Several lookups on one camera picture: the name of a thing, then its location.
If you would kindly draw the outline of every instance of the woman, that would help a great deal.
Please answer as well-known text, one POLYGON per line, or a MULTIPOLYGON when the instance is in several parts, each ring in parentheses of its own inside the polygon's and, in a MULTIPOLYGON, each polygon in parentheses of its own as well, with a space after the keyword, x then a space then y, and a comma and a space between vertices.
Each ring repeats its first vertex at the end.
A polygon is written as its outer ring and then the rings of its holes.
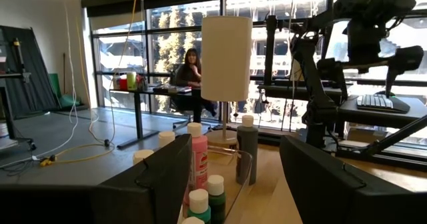
MULTIPOLYGON (((194 48, 188 49, 185 54, 185 64, 182 65, 175 76, 175 84, 180 87, 200 87, 201 81, 201 65, 199 55, 194 48)), ((201 99, 201 103, 194 103, 195 105, 202 105, 207 111, 216 116, 216 102, 201 99)))

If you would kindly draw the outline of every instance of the black backdrop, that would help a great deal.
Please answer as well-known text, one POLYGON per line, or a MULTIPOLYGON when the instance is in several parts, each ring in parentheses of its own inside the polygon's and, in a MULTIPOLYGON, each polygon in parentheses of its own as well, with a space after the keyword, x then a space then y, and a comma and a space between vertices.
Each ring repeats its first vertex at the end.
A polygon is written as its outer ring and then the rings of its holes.
POLYGON ((59 109, 59 102, 53 93, 33 30, 5 26, 0 26, 0 29, 3 30, 6 42, 7 68, 17 71, 17 59, 12 43, 14 38, 18 38, 25 70, 31 73, 29 83, 24 83, 21 79, 6 79, 13 118, 59 109))

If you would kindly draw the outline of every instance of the wall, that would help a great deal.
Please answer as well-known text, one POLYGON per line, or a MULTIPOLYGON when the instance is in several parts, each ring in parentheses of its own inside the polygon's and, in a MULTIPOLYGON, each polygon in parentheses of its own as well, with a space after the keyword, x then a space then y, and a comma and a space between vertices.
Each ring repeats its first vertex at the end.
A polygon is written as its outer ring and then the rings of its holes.
MULTIPOLYGON (((88 99, 83 84, 80 65, 79 43, 75 18, 80 26, 79 35, 81 37, 81 51, 83 55, 83 70, 85 78, 88 78, 85 58, 89 57, 84 52, 84 40, 89 38, 89 32, 85 31, 85 19, 82 18, 82 10, 79 0, 0 0, 0 25, 20 28, 32 27, 37 42, 40 46, 41 54, 45 62, 48 73, 58 73, 61 90, 64 93, 71 93, 71 71, 68 62, 68 42, 67 26, 65 22, 64 2, 70 15, 70 36, 71 36, 71 58, 75 71, 75 88, 77 96, 83 103, 87 104, 88 99), (66 89, 63 86, 63 53, 66 53, 65 80, 66 89)), ((92 67, 91 58, 88 67, 92 67)), ((93 73, 90 76, 90 92, 93 93, 94 82, 93 73)))

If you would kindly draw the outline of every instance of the gray floor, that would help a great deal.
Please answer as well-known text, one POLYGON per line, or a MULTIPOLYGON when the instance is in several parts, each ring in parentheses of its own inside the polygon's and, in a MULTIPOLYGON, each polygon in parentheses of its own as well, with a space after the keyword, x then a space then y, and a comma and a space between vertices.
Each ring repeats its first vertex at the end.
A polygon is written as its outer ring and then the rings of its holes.
MULTIPOLYGON (((109 109, 95 109, 95 112, 99 115, 99 121, 93 124, 93 132, 100 139, 111 139, 113 135, 111 111, 109 109)), ((70 147, 96 143, 88 132, 90 112, 88 110, 80 111, 78 115, 79 124, 75 129, 73 139, 60 150, 51 154, 56 154, 70 147)), ((134 113, 115 110, 114 117, 114 143, 120 144, 136 138, 134 113)), ((179 121, 179 119, 143 114, 143 129, 145 133, 152 130, 171 131, 172 123, 175 121, 179 121)), ((50 113, 18 120, 15 122, 15 126, 22 133, 22 136, 34 139, 37 150, 33 154, 37 155, 64 143, 71 135, 74 124, 69 122, 67 114, 50 113)), ((185 133, 185 131, 184 128, 179 130, 177 134, 185 133)), ((0 183, 96 185, 130 167, 134 151, 155 148, 157 148, 157 137, 153 136, 123 151, 116 149, 109 155, 90 161, 55 164, 49 167, 39 167, 35 163, 33 167, 16 177, 8 177, 6 172, 0 171, 0 183)), ((27 149, 26 143, 21 143, 18 147, 0 152, 0 166, 29 157, 30 152, 27 149)), ((90 147, 88 149, 78 149, 70 154, 61 156, 61 158, 78 159, 104 151, 103 147, 90 147)))

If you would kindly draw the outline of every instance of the chair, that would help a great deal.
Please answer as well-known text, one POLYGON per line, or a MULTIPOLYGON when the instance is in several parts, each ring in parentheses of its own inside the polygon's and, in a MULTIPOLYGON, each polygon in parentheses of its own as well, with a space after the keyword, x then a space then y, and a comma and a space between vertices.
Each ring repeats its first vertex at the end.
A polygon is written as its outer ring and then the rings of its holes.
MULTIPOLYGON (((178 72, 179 68, 182 67, 183 64, 173 64, 172 71, 170 72, 169 76, 169 84, 175 85, 175 76, 178 72)), ((193 115, 193 108, 189 105, 182 105, 183 102, 179 101, 177 97, 170 97, 169 98, 169 108, 174 109, 175 112, 181 113, 182 115, 186 116, 187 119, 185 121, 177 121, 173 123, 173 131, 177 131, 179 129, 183 129, 188 125, 188 123, 191 123, 192 115, 193 115)), ((211 128, 211 125, 209 123, 200 123, 202 126, 207 126, 208 129, 211 128)))

